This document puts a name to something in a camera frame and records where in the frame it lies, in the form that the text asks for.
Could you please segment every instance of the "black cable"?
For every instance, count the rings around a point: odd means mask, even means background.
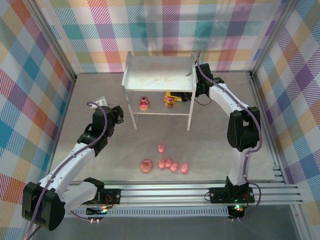
[[[202,104],[202,103],[198,102],[197,100],[194,100],[194,101],[196,101],[196,102],[197,102],[199,105],[201,105],[201,106],[207,106],[207,105],[209,105],[209,104],[212,102],[212,99],[210,98],[210,102],[207,103],[207,104]]]
[[[206,201],[211,201],[210,199],[208,200],[208,199],[206,199],[206,196],[207,196],[207,194],[209,194],[210,192],[208,191],[205,195],[204,195],[204,200],[206,200]]]

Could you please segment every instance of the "plaid wall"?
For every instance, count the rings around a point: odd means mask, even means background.
[[[251,70],[286,0],[37,0],[73,68],[123,72],[134,55],[190,56]]]
[[[260,94],[291,184],[320,234],[320,0],[300,0],[258,73]]]
[[[0,240],[16,240],[22,192],[52,156],[72,82],[23,0],[0,2]]]

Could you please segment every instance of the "gray floor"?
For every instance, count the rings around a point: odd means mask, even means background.
[[[65,218],[54,231],[41,229],[36,240],[298,240],[289,206],[259,206],[241,222],[226,217],[105,218],[90,224]]]
[[[215,73],[214,76],[221,77],[241,101],[256,105],[244,72]],[[111,106],[123,108],[124,123],[115,126],[108,145],[74,180],[92,177],[101,181],[225,181],[231,162],[238,158],[227,141],[229,117],[221,107],[213,101],[207,106],[194,103],[190,131],[187,131],[187,116],[168,115],[141,115],[138,129],[134,129],[121,88],[122,77],[122,73],[79,75],[52,167],[70,153],[85,127],[92,122],[94,111],[86,106],[86,102],[105,96]],[[205,95],[197,100],[208,103]],[[160,142],[166,146],[163,154],[158,152]],[[262,144],[262,149],[251,157],[248,175],[251,180],[272,181],[272,154],[267,141],[263,140]],[[188,162],[189,172],[182,174],[180,170],[172,173],[159,169],[161,157],[171,157],[180,165]],[[140,170],[143,159],[151,159],[155,164],[148,174]]]

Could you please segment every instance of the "pink egg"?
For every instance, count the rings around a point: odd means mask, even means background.
[[[159,168],[164,169],[166,167],[166,160],[163,158],[159,159]]]
[[[165,160],[165,166],[167,168],[170,168],[172,165],[172,159],[170,157],[168,157],[166,160]]]
[[[178,163],[177,161],[174,162],[174,163],[172,163],[172,165],[171,165],[171,167],[170,167],[171,171],[172,171],[172,172],[177,171],[178,166],[179,166],[179,163]]]
[[[163,145],[162,143],[159,143],[158,145],[158,150],[160,153],[164,153],[165,152],[165,145]]]
[[[189,170],[189,166],[188,166],[188,163],[187,162],[184,162],[181,166],[181,172],[186,174]]]
[[[145,159],[140,163],[140,169],[145,173],[150,172],[153,167],[154,164],[150,159]]]

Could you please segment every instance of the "plaid fabric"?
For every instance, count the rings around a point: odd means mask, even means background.
[[[0,239],[16,240],[26,183],[44,176],[72,82],[23,0],[0,3]]]
[[[286,175],[320,234],[320,1],[298,2],[258,78]]]
[[[251,70],[286,0],[37,1],[74,69],[115,73],[124,71],[127,51],[203,50],[201,61],[214,71]]]

